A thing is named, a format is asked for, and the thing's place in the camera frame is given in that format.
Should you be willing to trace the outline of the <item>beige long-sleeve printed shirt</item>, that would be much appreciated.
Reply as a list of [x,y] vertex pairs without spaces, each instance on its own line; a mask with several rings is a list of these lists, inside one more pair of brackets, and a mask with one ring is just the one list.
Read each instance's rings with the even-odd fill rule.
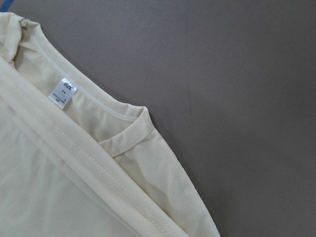
[[12,12],[0,15],[0,234],[219,236],[148,109],[114,99]]

